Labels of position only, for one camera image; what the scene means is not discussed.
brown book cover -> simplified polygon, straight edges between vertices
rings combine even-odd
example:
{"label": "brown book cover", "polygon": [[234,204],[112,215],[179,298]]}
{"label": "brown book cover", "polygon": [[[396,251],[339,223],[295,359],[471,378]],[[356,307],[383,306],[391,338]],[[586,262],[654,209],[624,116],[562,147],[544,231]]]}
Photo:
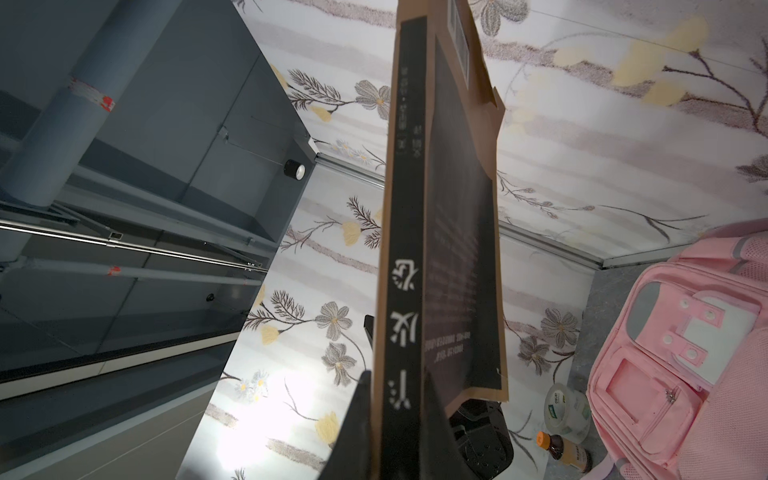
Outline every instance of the brown book cover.
{"label": "brown book cover", "polygon": [[372,474],[419,471],[427,372],[446,416],[508,400],[491,86],[467,0],[397,10],[372,380]]}

brown bottle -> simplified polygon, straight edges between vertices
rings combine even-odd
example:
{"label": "brown bottle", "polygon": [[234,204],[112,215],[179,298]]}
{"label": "brown bottle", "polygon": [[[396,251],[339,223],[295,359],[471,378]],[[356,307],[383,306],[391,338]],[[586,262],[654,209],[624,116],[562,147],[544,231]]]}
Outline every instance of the brown bottle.
{"label": "brown bottle", "polygon": [[584,447],[576,445],[560,435],[547,435],[544,432],[539,432],[536,435],[536,445],[549,452],[555,460],[574,466],[580,472],[587,473],[592,470],[592,455],[584,450]]}

